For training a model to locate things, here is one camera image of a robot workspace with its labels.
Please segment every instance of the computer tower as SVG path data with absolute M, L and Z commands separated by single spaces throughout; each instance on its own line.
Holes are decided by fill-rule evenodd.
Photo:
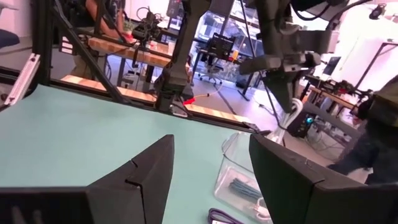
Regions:
M 307 136 L 308 130 L 316 117 L 316 114 L 301 112 L 294 119 L 294 121 L 287 127 L 287 132 L 296 138 L 305 138 Z

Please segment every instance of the white cable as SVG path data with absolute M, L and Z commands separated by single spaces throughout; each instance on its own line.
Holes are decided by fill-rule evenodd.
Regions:
M 257 212 L 256 217 L 261 221 L 271 220 L 268 209 L 260 205 L 261 201 L 264 201 L 264 198 L 259 198 L 257 204 L 254 206 L 254 210 Z
M 267 136 L 267 139 L 270 139 L 278 144 L 282 143 L 287 127 L 289 127 L 289 125 L 303 110 L 303 103 L 301 102 L 301 100 L 293 98 L 292 103 L 293 103 L 293 110 L 295 111 L 291 114 L 283 114 L 282 119 L 280 120 L 280 127 L 271 132 Z

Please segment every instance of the wooden plank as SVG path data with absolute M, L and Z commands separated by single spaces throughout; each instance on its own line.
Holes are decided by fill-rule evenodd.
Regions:
M 83 86 L 86 86 L 89 88 L 94 88 L 97 90 L 105 91 L 104 86 L 100 82 L 76 77 L 73 75 L 67 75 L 63 79 L 61 79 L 61 81 L 78 84 L 78 85 L 83 85 Z M 147 94 L 147 93 L 141 93 L 141 92 L 135 91 L 135 90 L 128 90 L 128 89 L 122 88 L 122 87 L 118 87 L 118 90 L 120 91 L 120 93 L 122 95 L 131 97 L 134 99 L 143 100 L 143 101 L 147 101 L 147 102 L 151 102 L 151 103 L 155 103 L 155 101 L 156 101 L 156 97 L 154 97 L 150 94 Z M 229 120 L 229 121 L 235 121 L 237 123 L 242 123 L 242 122 L 251 123 L 249 118 L 244 117 L 244 116 L 238 116 L 238 115 L 234 115 L 234 114 L 230 114 L 230 113 L 225 113 L 222 111 L 213 110 L 210 108 L 205 108 L 205 107 L 197 106 L 197 105 L 185 105 L 185 107 L 187 108 L 187 110 L 194 112 L 194 113 L 206 114 L 209 116 L 214 116 L 216 118 L 221 118 L 221 119 L 225 119 L 225 120 Z
M 61 79 L 61 81 L 74 83 L 74 84 L 82 85 L 85 87 L 94 88 L 97 90 L 106 91 L 105 87 L 100 82 L 97 82 L 94 80 L 88 80 L 85 78 L 75 77 L 73 75 L 67 75 L 67 76 L 63 77 Z M 128 97 L 135 98 L 138 100 L 148 101 L 151 103 L 154 103 L 156 101 L 156 98 L 154 96 L 152 96 L 151 94 L 141 93 L 141 92 L 135 91 L 135 90 L 128 90 L 126 88 L 121 88 L 121 87 L 118 87 L 118 90 L 124 96 L 128 96 Z
M 103 39 L 92 37 L 88 39 L 88 45 L 93 49 L 106 54 L 115 54 L 123 58 L 133 59 L 135 49 L 127 48 L 126 46 L 115 44 Z M 157 44 L 157 51 L 162 54 L 169 54 L 169 46 L 164 44 Z M 162 57 L 159 55 L 154 55 L 148 52 L 139 51 L 137 53 L 137 61 L 143 62 L 156 67 L 164 67 L 169 62 L 170 59 L 167 57 Z
M 331 93 L 327 93 L 325 91 L 321 91 L 318 88 L 315 88 L 314 86 L 310 86 L 310 90 L 316 92 L 316 93 L 321 93 L 323 96 L 330 98 L 331 100 L 335 101 L 336 103 L 343 105 L 344 107 L 348 108 L 348 109 L 353 109 L 355 107 L 355 105 L 353 105 L 352 103 L 345 101 L 343 99 L 341 99 L 339 96 L 336 96 L 334 94 Z

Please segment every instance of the black office chair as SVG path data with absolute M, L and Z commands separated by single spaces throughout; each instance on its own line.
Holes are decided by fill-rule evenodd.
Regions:
M 17 8 L 0 1 L 0 16 L 3 9 L 18 10 Z M 19 38 L 16 34 L 0 29 L 0 49 L 19 44 Z

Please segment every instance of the metal bracket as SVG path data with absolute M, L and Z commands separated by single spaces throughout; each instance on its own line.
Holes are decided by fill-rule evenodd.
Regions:
M 29 59 L 26 61 L 24 68 L 19 74 L 17 81 L 12 87 L 10 94 L 4 102 L 5 105 L 12 106 L 25 96 L 25 93 L 32 82 L 33 77 L 35 76 L 39 65 L 40 55 L 31 54 Z

